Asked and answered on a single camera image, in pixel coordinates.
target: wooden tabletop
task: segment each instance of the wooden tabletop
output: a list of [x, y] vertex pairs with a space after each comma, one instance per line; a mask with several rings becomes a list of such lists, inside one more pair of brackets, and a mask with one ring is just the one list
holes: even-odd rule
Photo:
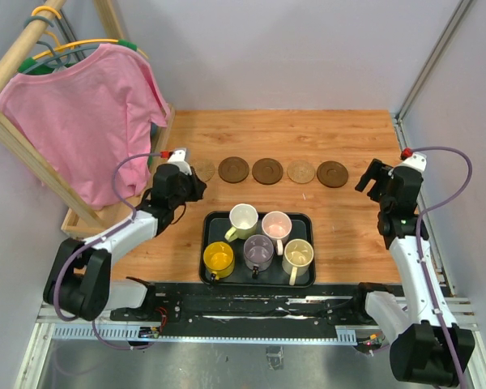
[[[205, 216], [238, 203], [259, 212], [305, 213], [313, 223], [317, 282], [399, 282], [393, 259], [377, 231], [378, 204], [354, 187], [373, 158], [399, 163], [399, 146], [387, 111], [188, 111], [178, 112], [168, 149], [187, 147], [194, 158], [211, 159], [216, 169], [228, 156], [244, 158], [252, 169], [270, 157], [284, 169], [280, 182], [259, 184], [252, 173], [239, 184], [215, 176], [204, 199], [188, 203], [180, 222], [129, 253], [113, 268], [113, 278], [198, 281]], [[344, 164], [349, 181], [342, 188], [292, 182], [293, 160], [317, 168], [325, 160]]]

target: mug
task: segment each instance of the mug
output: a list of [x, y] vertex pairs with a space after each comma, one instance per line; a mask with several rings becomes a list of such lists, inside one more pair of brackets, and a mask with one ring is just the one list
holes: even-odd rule
[[290, 285], [308, 271], [313, 261], [313, 247], [303, 239], [289, 241], [284, 247], [283, 270], [290, 275]]
[[228, 277], [234, 270], [234, 251], [225, 242], [214, 242], [203, 251], [203, 262], [211, 273], [211, 281]]
[[232, 227], [225, 234], [225, 240], [248, 239], [256, 233], [258, 212], [249, 204], [237, 204], [228, 215]]
[[245, 264], [252, 271], [252, 278], [258, 278], [259, 271], [265, 271], [274, 258], [274, 245], [264, 235], [253, 235], [243, 245]]
[[273, 211], [262, 219], [262, 231], [275, 244], [277, 255], [283, 255], [284, 244], [292, 231], [292, 221], [286, 213]]

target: purple mug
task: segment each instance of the purple mug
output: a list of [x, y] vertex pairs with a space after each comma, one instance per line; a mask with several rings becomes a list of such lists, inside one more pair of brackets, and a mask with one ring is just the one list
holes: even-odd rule
[[245, 264], [252, 271], [252, 278], [258, 278], [260, 271], [265, 271], [274, 258], [274, 244], [264, 235], [249, 237], [243, 246]]

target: coaster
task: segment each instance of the coaster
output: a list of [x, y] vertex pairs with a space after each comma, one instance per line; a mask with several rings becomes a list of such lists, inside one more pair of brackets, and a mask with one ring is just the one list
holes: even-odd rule
[[191, 166], [203, 182], [208, 182], [214, 176], [215, 167], [211, 160], [194, 160]]
[[346, 167], [339, 162], [327, 160], [318, 167], [317, 178], [325, 186], [340, 188], [346, 185], [349, 173]]
[[307, 160], [294, 160], [286, 172], [297, 184], [307, 184], [315, 177], [315, 168]]
[[239, 156], [230, 156], [221, 161], [218, 174], [225, 182], [236, 184], [249, 175], [249, 164]]
[[272, 185], [283, 177], [283, 166], [277, 160], [263, 158], [252, 167], [252, 175], [257, 182]]

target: black tray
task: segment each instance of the black tray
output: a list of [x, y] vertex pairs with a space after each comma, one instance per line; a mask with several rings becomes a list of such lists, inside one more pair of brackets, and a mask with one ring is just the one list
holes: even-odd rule
[[[256, 233], [262, 233], [261, 220], [266, 213], [259, 212], [258, 228]], [[289, 240], [305, 239], [313, 246], [313, 233], [311, 227], [311, 220], [302, 213], [287, 213], [292, 220], [292, 232]], [[239, 285], [239, 286], [271, 286], [271, 287], [286, 287], [286, 288], [307, 288], [315, 282], [315, 259], [309, 265], [308, 271], [302, 276], [297, 277], [295, 285], [291, 286], [288, 281], [288, 275], [281, 266], [283, 256], [274, 254], [272, 264], [265, 271], [259, 272], [258, 278], [252, 278], [252, 271], [245, 265], [243, 257], [243, 245], [245, 241], [236, 239], [230, 242], [229, 245], [234, 250], [235, 266], [234, 271], [229, 277], [222, 278], [217, 281], [211, 281], [211, 275], [205, 267], [203, 262], [203, 251], [212, 242], [226, 242], [225, 234], [230, 229], [230, 220], [228, 219], [228, 212], [212, 212], [205, 218], [203, 225], [203, 241], [202, 251], [200, 253], [200, 280], [205, 284], [211, 285]]]

